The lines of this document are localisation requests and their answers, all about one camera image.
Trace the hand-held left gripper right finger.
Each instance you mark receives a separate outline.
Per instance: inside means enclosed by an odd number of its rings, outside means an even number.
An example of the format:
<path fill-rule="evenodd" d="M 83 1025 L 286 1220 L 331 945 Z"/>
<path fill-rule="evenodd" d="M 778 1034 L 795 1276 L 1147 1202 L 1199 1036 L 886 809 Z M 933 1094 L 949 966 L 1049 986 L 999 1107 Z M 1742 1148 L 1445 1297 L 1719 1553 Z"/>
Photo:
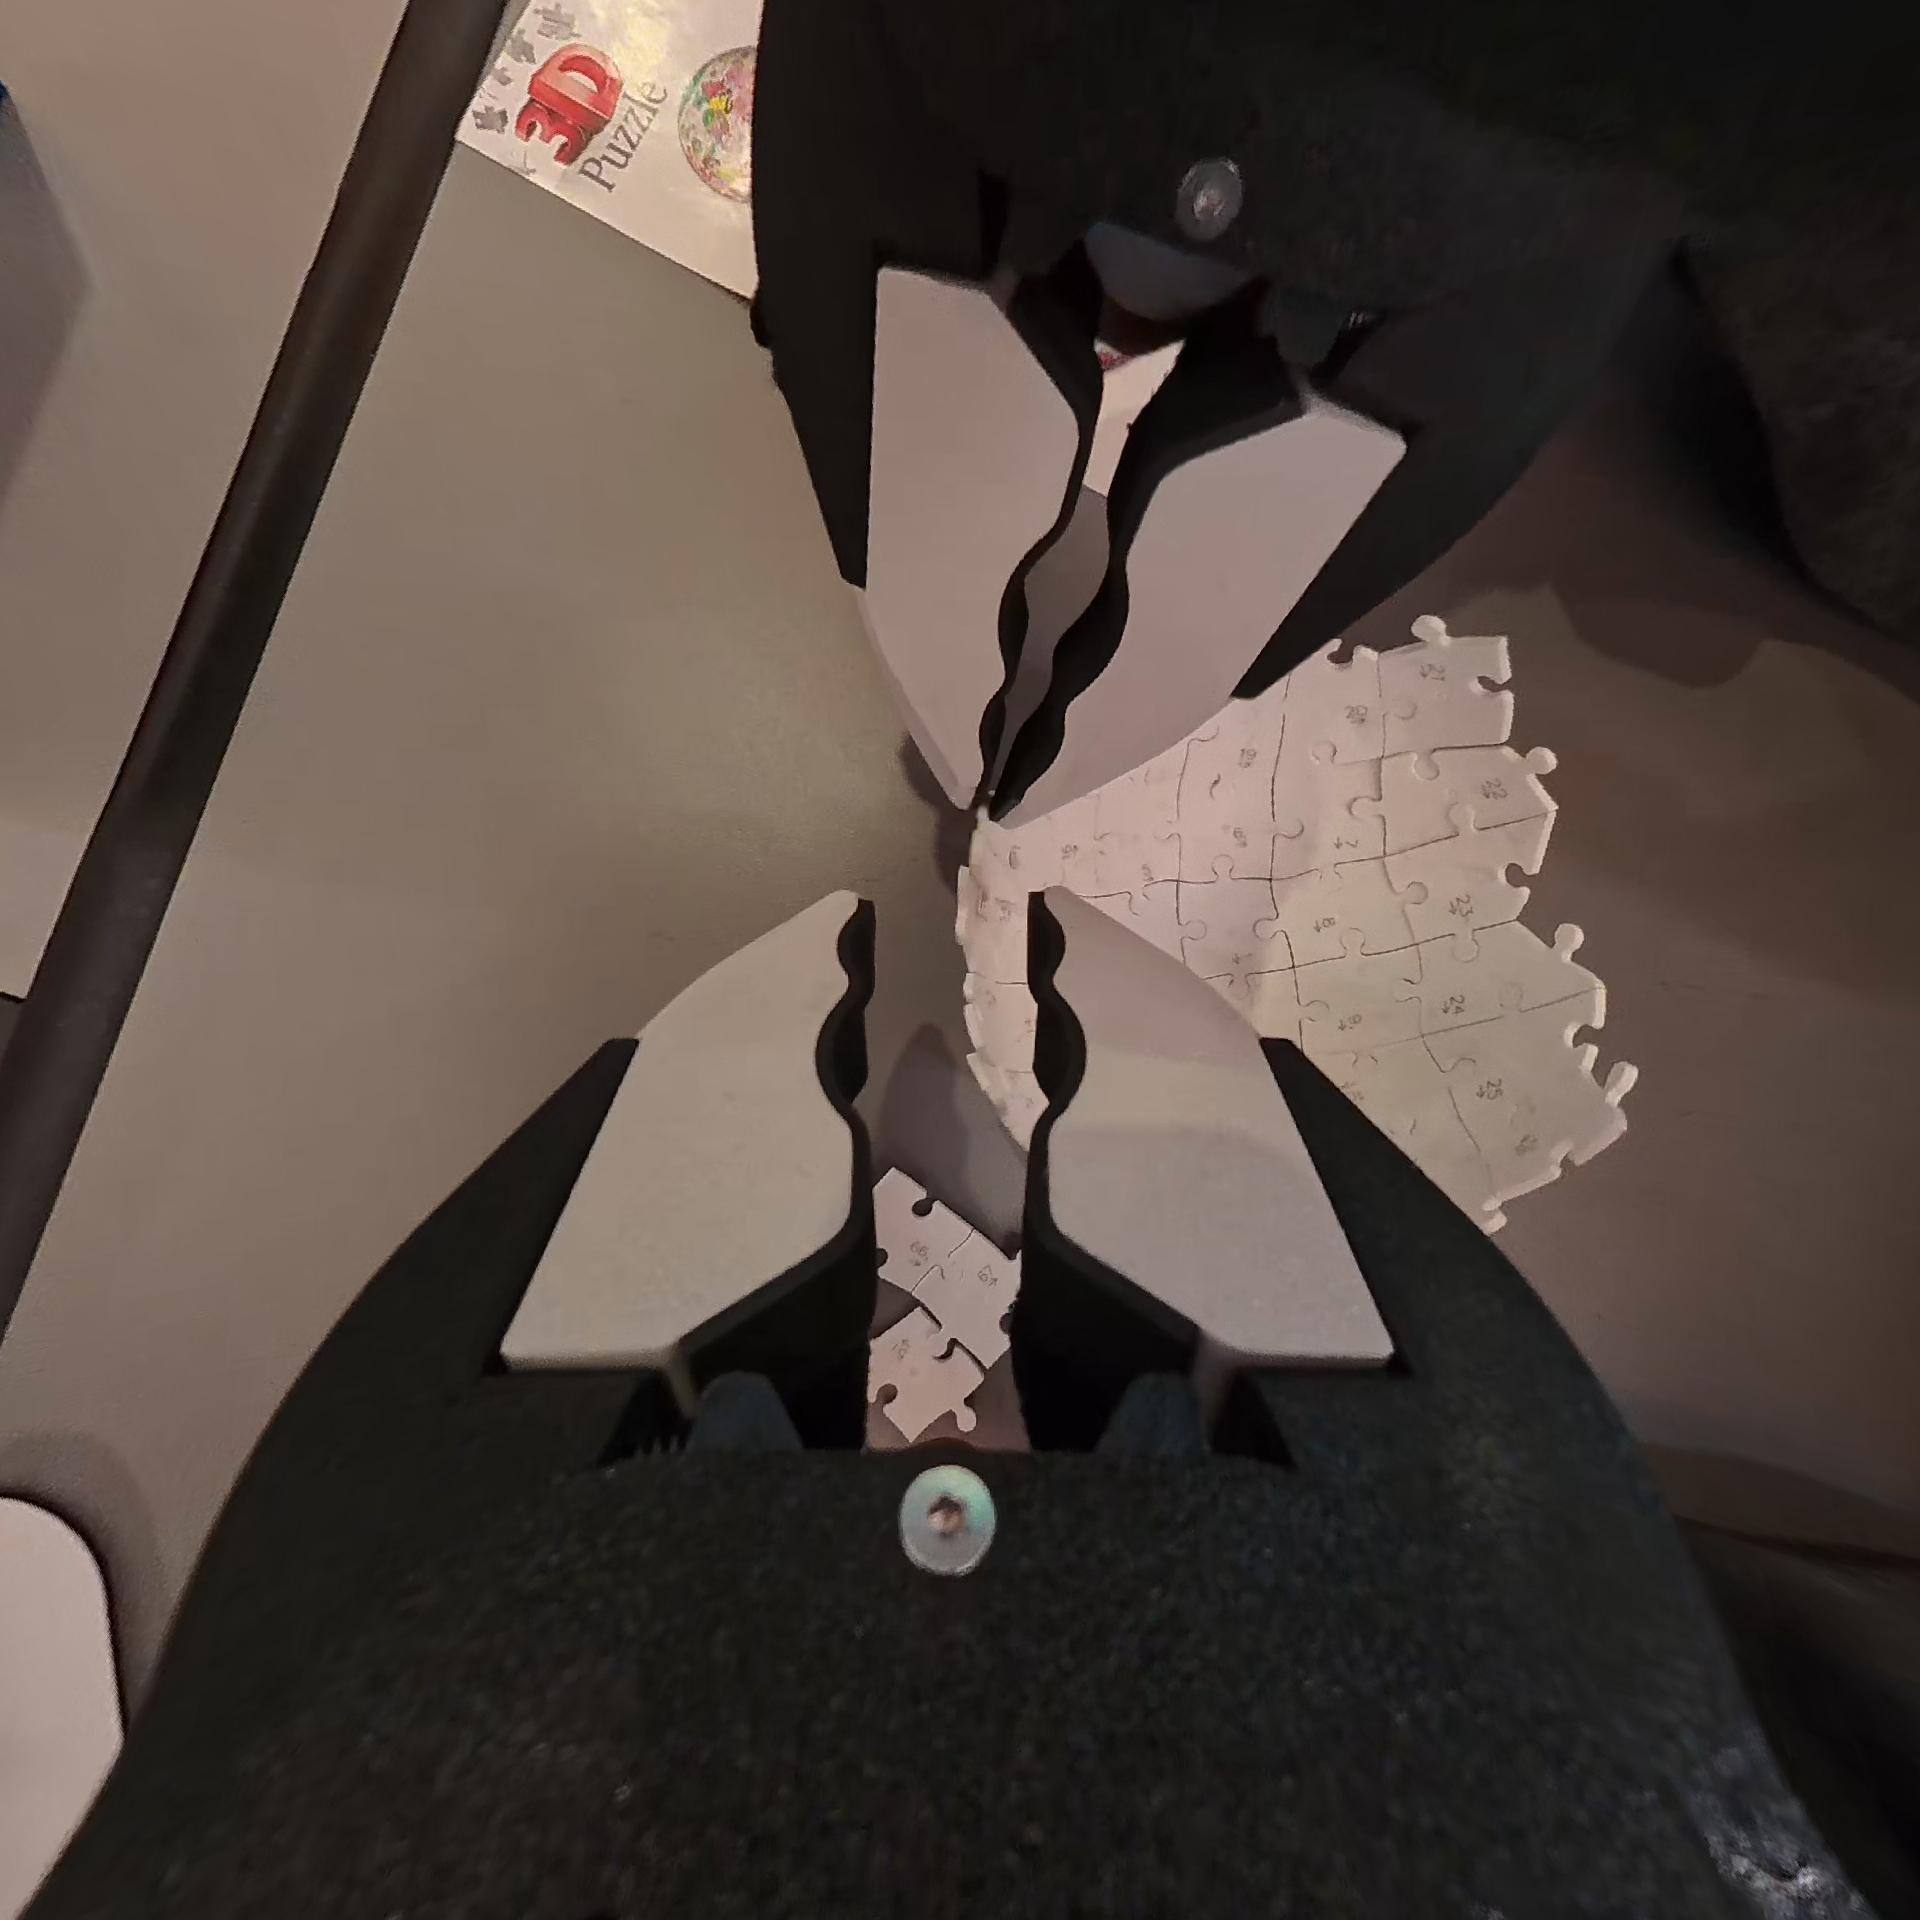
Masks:
<path fill-rule="evenodd" d="M 1053 886 L 1026 913 L 1045 1114 L 1015 1358 L 1083 1381 L 1377 1369 L 1377 1298 L 1258 1031 L 1209 983 Z"/>

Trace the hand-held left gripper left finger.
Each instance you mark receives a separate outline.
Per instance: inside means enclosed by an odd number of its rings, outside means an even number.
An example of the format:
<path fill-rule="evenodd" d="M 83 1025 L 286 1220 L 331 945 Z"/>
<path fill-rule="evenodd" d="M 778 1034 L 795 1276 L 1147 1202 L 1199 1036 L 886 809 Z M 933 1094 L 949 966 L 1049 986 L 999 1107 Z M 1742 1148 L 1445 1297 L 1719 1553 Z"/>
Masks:
<path fill-rule="evenodd" d="M 516 1372 L 813 1379 L 873 1314 L 873 906 L 828 893 L 674 997 L 500 1341 Z"/>

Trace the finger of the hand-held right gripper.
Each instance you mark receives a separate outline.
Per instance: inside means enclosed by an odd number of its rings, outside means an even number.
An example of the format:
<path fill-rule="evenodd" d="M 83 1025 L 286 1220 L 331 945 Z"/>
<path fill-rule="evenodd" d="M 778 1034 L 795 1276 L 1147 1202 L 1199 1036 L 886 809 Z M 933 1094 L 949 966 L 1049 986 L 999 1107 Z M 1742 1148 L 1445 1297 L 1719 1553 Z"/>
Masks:
<path fill-rule="evenodd" d="M 1121 449 L 1107 567 L 1053 649 L 993 819 L 1028 823 L 1199 730 L 1403 452 L 1274 343 L 1183 343 Z"/>
<path fill-rule="evenodd" d="M 876 282 L 871 501 L 858 606 L 918 755 L 967 809 L 1023 649 L 1023 577 L 1083 483 L 1102 371 L 1057 284 L 886 267 Z"/>

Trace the half-built colourful puzzle ball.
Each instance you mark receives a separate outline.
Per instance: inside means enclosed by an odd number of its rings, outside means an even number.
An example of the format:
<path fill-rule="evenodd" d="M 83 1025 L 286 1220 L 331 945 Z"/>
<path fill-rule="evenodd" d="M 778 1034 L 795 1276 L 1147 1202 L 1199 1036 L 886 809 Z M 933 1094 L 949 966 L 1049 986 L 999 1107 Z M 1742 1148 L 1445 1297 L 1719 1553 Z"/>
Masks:
<path fill-rule="evenodd" d="M 1505 636 L 1423 614 L 1388 652 L 1323 649 L 1133 773 L 974 827 L 955 882 L 967 1067 L 1009 1134 L 1043 1110 L 1026 900 L 1063 886 L 1146 937 L 1261 1038 L 1321 1065 L 1483 1229 L 1625 1131 L 1598 1076 L 1582 931 L 1519 918 L 1553 836 L 1548 749 L 1511 746 Z"/>

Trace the scattered pile of puzzle pieces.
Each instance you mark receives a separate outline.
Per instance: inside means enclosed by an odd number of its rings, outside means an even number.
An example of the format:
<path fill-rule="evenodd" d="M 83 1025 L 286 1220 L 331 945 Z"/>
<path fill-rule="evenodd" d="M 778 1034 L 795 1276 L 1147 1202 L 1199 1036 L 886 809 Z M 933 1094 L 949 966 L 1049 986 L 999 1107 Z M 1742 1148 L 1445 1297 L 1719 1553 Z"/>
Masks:
<path fill-rule="evenodd" d="M 1019 1260 L 898 1167 L 873 1188 L 883 1329 L 869 1347 L 881 1447 L 977 1434 L 977 1394 L 1009 1361 Z"/>

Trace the white printed instruction leaflet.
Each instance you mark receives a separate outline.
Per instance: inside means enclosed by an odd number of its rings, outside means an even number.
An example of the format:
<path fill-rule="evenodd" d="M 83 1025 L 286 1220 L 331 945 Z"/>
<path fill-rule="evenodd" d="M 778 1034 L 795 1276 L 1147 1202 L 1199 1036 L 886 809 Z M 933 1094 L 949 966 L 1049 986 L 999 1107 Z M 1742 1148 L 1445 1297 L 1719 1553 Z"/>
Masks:
<path fill-rule="evenodd" d="M 461 143 L 754 299 L 823 511 L 867 511 L 881 265 L 983 282 L 1004 186 L 885 4 L 519 4 Z"/>

